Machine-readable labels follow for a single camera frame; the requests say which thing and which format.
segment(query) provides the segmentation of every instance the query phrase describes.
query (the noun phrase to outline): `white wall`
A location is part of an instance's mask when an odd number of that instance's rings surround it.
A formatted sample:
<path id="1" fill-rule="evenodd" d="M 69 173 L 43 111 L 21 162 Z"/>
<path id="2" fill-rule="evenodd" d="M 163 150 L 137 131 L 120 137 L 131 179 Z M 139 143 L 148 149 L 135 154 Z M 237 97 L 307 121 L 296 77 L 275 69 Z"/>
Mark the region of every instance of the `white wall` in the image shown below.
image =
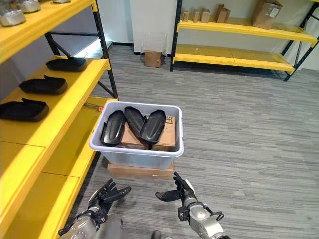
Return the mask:
<path id="1" fill-rule="evenodd" d="M 99 11 L 107 41 L 133 43 L 129 0 L 98 0 Z"/>
<path id="2" fill-rule="evenodd" d="M 134 51 L 141 51 L 144 32 L 166 32 L 167 53 L 171 53 L 176 0 L 130 0 Z"/>
<path id="3" fill-rule="evenodd" d="M 148 1 L 130 0 L 131 16 L 133 24 L 134 51 L 141 51 L 141 38 L 147 31 L 166 31 L 167 52 L 171 53 L 172 36 L 174 31 L 174 20 L 176 11 L 176 0 Z M 194 8 L 208 8 L 212 14 L 216 6 L 225 4 L 231 9 L 231 17 L 250 18 L 255 9 L 257 0 L 183 0 L 183 8 L 192 10 Z M 277 16 L 276 22 L 291 25 L 299 25 L 312 6 L 309 0 L 280 0 L 284 6 Z M 319 34 L 319 23 L 310 21 L 307 31 L 313 35 Z M 221 47 L 233 47 L 260 51 L 281 52 L 288 41 L 269 37 L 252 35 L 241 35 L 234 33 L 195 31 L 181 29 L 178 33 L 178 43 L 194 45 L 211 45 Z M 303 52 L 309 47 L 309 43 L 303 43 Z M 298 46 L 294 46 L 286 55 L 287 60 L 293 61 Z M 319 49 L 315 49 L 309 56 L 303 67 L 319 70 L 319 64 L 314 59 L 319 59 Z"/>

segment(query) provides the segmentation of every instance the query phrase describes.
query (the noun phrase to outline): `yellow shelving unit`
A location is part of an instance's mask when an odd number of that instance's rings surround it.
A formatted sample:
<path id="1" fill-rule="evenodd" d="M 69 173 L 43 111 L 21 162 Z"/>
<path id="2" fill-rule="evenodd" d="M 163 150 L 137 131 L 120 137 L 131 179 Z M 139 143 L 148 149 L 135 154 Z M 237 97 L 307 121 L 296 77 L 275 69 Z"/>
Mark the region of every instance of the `yellow shelving unit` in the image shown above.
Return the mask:
<path id="1" fill-rule="evenodd" d="M 62 95 L 36 95 L 17 87 L 2 103 L 22 97 L 44 101 L 48 115 L 39 122 L 0 119 L 2 171 L 0 173 L 0 235 L 3 235 L 48 159 L 78 115 L 85 100 L 109 68 L 108 59 L 86 59 L 83 72 L 51 71 L 45 65 L 30 78 L 63 77 L 68 89 Z"/>
<path id="2" fill-rule="evenodd" d="M 212 15 L 210 16 L 208 23 L 202 23 L 200 21 L 193 22 L 192 20 L 182 21 L 180 19 L 182 1 L 183 0 L 177 0 L 170 71 L 173 71 L 176 61 L 197 62 L 285 71 L 287 76 L 285 77 L 284 81 L 288 81 L 319 42 L 319 37 L 316 38 L 305 31 L 307 22 L 311 17 L 318 20 L 318 18 L 314 16 L 313 13 L 319 7 L 319 0 L 312 0 L 312 2 L 314 3 L 312 4 L 311 9 L 307 13 L 300 26 L 274 23 L 271 29 L 254 27 L 252 26 L 251 19 L 243 18 L 231 17 L 227 20 L 226 23 L 217 23 L 214 19 L 214 16 Z M 184 45 L 177 43 L 178 34 L 181 29 L 220 31 L 227 33 L 279 38 L 289 41 L 287 42 L 285 48 L 282 50 L 281 54 L 272 52 L 230 49 L 223 47 Z M 290 62 L 284 59 L 284 55 L 290 49 L 294 41 L 299 41 L 299 47 L 296 53 L 295 63 L 294 65 L 291 65 Z M 302 57 L 299 57 L 302 42 L 308 42 L 311 44 L 311 46 Z"/>
<path id="3" fill-rule="evenodd" d="M 42 0 L 40 4 L 39 12 L 25 14 L 26 22 L 0 26 L 0 63 L 88 6 L 96 8 L 95 0 L 72 0 L 63 4 Z"/>
<path id="4" fill-rule="evenodd" d="M 192 20 L 180 21 L 177 25 L 177 32 L 179 29 L 222 31 L 255 36 L 274 37 L 287 40 L 310 42 L 312 45 L 315 45 L 318 42 L 314 36 L 307 34 L 298 26 L 274 23 L 271 29 L 266 30 L 259 27 L 254 27 L 251 25 L 250 19 L 242 18 L 229 18 L 227 23 L 217 23 L 213 17 L 211 17 L 209 23 L 202 23 L 200 21 L 193 22 Z"/>
<path id="5" fill-rule="evenodd" d="M 103 106 L 115 100 L 89 97 L 87 102 Z M 81 108 L 28 193 L 5 239 L 58 237 L 94 158 L 89 140 L 99 115 L 97 109 Z"/>
<path id="6" fill-rule="evenodd" d="M 214 46 L 178 44 L 174 61 L 244 66 L 293 72 L 281 54 Z"/>

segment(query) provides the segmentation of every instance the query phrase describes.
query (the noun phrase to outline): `small cardboard box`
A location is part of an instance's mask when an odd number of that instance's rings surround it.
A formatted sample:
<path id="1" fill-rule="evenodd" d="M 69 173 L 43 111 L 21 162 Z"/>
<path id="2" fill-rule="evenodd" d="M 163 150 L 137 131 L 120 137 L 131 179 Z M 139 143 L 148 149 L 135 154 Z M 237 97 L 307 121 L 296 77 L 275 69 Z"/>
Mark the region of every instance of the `small cardboard box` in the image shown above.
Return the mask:
<path id="1" fill-rule="evenodd" d="M 195 9 L 193 12 L 193 22 L 198 22 L 199 20 L 199 10 Z"/>
<path id="2" fill-rule="evenodd" d="M 161 52 L 145 51 L 145 65 L 151 67 L 160 67 Z"/>
<path id="3" fill-rule="evenodd" d="M 209 17 L 210 17 L 210 11 L 206 8 L 203 8 L 203 11 L 201 13 L 201 18 L 200 21 L 204 22 L 204 23 L 208 23 L 209 22 Z"/>
<path id="4" fill-rule="evenodd" d="M 119 147 L 144 149 L 148 150 L 147 144 L 141 143 L 139 139 L 134 135 L 129 125 L 125 123 L 124 134 L 122 142 Z M 165 126 L 159 141 L 154 144 L 152 150 L 156 151 L 173 151 L 175 148 L 175 117 L 166 116 Z"/>
<path id="5" fill-rule="evenodd" d="M 171 180 L 174 172 L 173 163 L 167 169 L 160 170 L 157 168 L 138 168 L 123 165 L 108 164 L 108 170 L 113 177 L 119 178 L 156 178 Z"/>
<path id="6" fill-rule="evenodd" d="M 184 11 L 181 15 L 181 20 L 182 21 L 188 21 L 188 16 L 189 16 L 189 12 L 188 11 Z"/>
<path id="7" fill-rule="evenodd" d="M 218 5 L 218 9 L 215 15 L 215 21 L 218 23 L 226 22 L 230 15 L 230 10 L 224 8 L 224 4 Z"/>
<path id="8" fill-rule="evenodd" d="M 252 18 L 253 26 L 270 29 L 282 7 L 276 0 L 259 0 Z"/>
<path id="9" fill-rule="evenodd" d="M 220 13 L 220 11 L 222 10 L 222 8 L 223 8 L 224 6 L 225 6 L 224 4 L 219 4 L 219 5 L 218 5 L 218 8 L 217 8 L 217 11 L 216 11 L 216 14 L 215 14 L 215 21 L 216 21 L 216 22 L 217 22 L 217 20 L 218 20 L 219 13 Z"/>

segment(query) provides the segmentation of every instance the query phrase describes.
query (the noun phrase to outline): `black metal frame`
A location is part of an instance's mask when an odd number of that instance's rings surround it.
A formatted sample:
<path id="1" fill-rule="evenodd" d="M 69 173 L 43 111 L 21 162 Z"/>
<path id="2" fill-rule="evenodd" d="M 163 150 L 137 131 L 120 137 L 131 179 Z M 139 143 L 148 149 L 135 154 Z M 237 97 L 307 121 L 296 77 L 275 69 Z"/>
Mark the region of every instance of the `black metal frame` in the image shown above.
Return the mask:
<path id="1" fill-rule="evenodd" d="M 79 33 L 73 33 L 73 32 L 47 32 L 45 34 L 45 38 L 47 40 L 47 42 L 49 43 L 49 46 L 53 52 L 54 55 L 60 55 L 59 49 L 65 54 L 65 55 L 69 55 L 60 45 L 58 45 L 52 35 L 71 35 L 71 36 L 95 36 L 95 37 L 99 37 L 100 39 L 100 43 L 101 43 L 101 47 L 102 47 L 102 52 L 103 52 L 103 56 L 102 58 L 104 59 L 109 59 L 109 63 L 110 63 L 110 67 L 111 67 L 111 62 L 110 62 L 110 57 L 109 57 L 109 52 L 108 52 L 108 47 L 106 44 L 106 40 L 104 37 L 104 33 L 103 33 L 103 28 L 102 28 L 102 23 L 101 23 L 101 17 L 100 17 L 100 12 L 99 12 L 99 8 L 98 8 L 98 3 L 96 2 L 96 7 L 97 7 L 97 11 L 94 11 L 92 9 L 93 12 L 93 16 L 94 16 L 94 21 L 95 21 L 95 25 L 96 25 L 96 29 L 98 33 L 87 33 L 87 32 L 79 32 Z M 107 91 L 113 98 L 119 98 L 118 97 L 118 92 L 116 89 L 116 85 L 115 85 L 115 81 L 114 81 L 114 76 L 113 76 L 113 72 L 112 72 L 112 67 L 110 70 L 108 70 L 108 74 L 109 74 L 109 79 L 110 79 L 110 83 L 111 83 L 111 87 L 112 90 L 109 90 L 101 81 L 98 82 L 98 84 L 105 90 Z"/>
<path id="2" fill-rule="evenodd" d="M 179 24 L 182 3 L 183 3 L 183 0 L 177 0 L 173 44 L 171 46 L 170 69 L 169 69 L 170 71 L 173 71 L 173 67 L 174 67 L 173 60 L 176 53 L 176 45 L 177 45 L 177 37 L 178 37 L 177 25 Z"/>
<path id="3" fill-rule="evenodd" d="M 182 2 L 183 0 L 177 0 L 177 6 L 176 6 L 176 16 L 175 16 L 175 27 L 174 27 L 174 34 L 173 34 L 173 44 L 172 44 L 172 49 L 171 49 L 171 59 L 170 59 L 170 71 L 173 71 L 173 67 L 174 67 L 174 56 L 176 53 L 176 45 L 177 45 L 177 37 L 178 37 L 178 32 L 177 32 L 177 26 L 179 24 L 179 20 L 180 20 L 180 14 L 181 14 L 181 7 L 182 7 Z M 307 26 L 307 22 L 310 19 L 310 17 L 313 17 L 314 19 L 319 21 L 319 18 L 314 16 L 313 13 L 314 11 L 319 7 L 319 2 L 315 2 L 312 6 L 312 8 L 309 10 L 307 16 L 305 17 L 305 19 L 303 20 L 303 22 L 300 24 L 300 27 L 305 30 L 306 26 Z M 287 73 L 287 77 L 284 79 L 284 81 L 288 81 L 290 77 L 292 77 L 292 75 L 296 72 L 296 70 L 301 66 L 301 64 L 305 61 L 305 59 L 309 56 L 309 54 L 313 51 L 313 49 L 318 45 L 319 43 L 319 36 L 317 37 L 318 42 L 314 45 L 311 46 L 308 51 L 303 55 L 303 57 L 299 60 L 299 55 L 300 55 L 300 51 L 301 51 L 301 47 L 302 47 L 302 42 L 299 43 L 298 46 L 298 50 L 297 50 L 297 54 L 296 54 L 296 60 L 295 60 L 295 64 L 294 64 L 294 68 L 295 70 L 293 71 L 293 73 Z M 290 40 L 288 42 L 288 44 L 286 45 L 285 49 L 283 50 L 283 52 L 281 53 L 283 56 L 286 54 L 286 52 L 289 50 L 289 48 L 291 47 L 292 43 L 294 41 Z"/>
<path id="4" fill-rule="evenodd" d="M 311 7 L 311 9 L 309 10 L 307 16 L 305 17 L 305 19 L 303 20 L 303 22 L 300 24 L 300 28 L 302 28 L 303 30 L 306 29 L 308 20 L 310 19 L 310 17 L 313 17 L 316 20 L 319 20 L 316 16 L 313 15 L 314 11 L 319 7 L 319 2 L 315 2 L 313 4 L 313 6 Z M 302 56 L 302 58 L 299 60 L 299 55 L 300 55 L 300 50 L 302 47 L 302 41 L 299 42 L 299 46 L 298 46 L 298 50 L 297 50 L 297 54 L 296 54 L 296 60 L 295 60 L 295 64 L 294 64 L 294 68 L 295 70 L 293 71 L 292 74 L 287 73 L 287 77 L 284 79 L 284 81 L 288 81 L 290 79 L 290 77 L 292 77 L 292 75 L 296 72 L 296 70 L 298 70 L 298 68 L 301 66 L 301 64 L 306 60 L 306 58 L 310 55 L 310 53 L 314 50 L 314 48 L 318 45 L 319 42 L 319 36 L 317 37 L 317 43 L 314 46 L 311 46 L 308 51 Z M 286 47 L 284 48 L 283 52 L 281 53 L 283 56 L 286 54 L 286 52 L 289 50 L 289 48 L 291 47 L 292 43 L 294 41 L 289 41 L 288 44 L 286 45 Z"/>

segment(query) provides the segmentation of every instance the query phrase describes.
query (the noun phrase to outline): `baseboard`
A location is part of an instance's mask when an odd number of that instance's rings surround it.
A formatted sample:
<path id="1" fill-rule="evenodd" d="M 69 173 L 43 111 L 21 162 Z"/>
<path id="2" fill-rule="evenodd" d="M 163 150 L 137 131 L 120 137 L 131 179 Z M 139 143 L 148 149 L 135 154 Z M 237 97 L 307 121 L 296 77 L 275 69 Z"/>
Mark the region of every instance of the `baseboard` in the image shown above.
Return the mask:
<path id="1" fill-rule="evenodd" d="M 145 55 L 144 52 L 143 52 L 143 53 L 140 53 L 139 51 L 135 51 L 135 52 L 133 52 L 133 54 L 134 54 L 134 55 L 142 55 L 142 56 Z"/>
<path id="2" fill-rule="evenodd" d="M 115 46 L 134 46 L 134 43 L 126 43 L 126 42 L 113 42 Z"/>

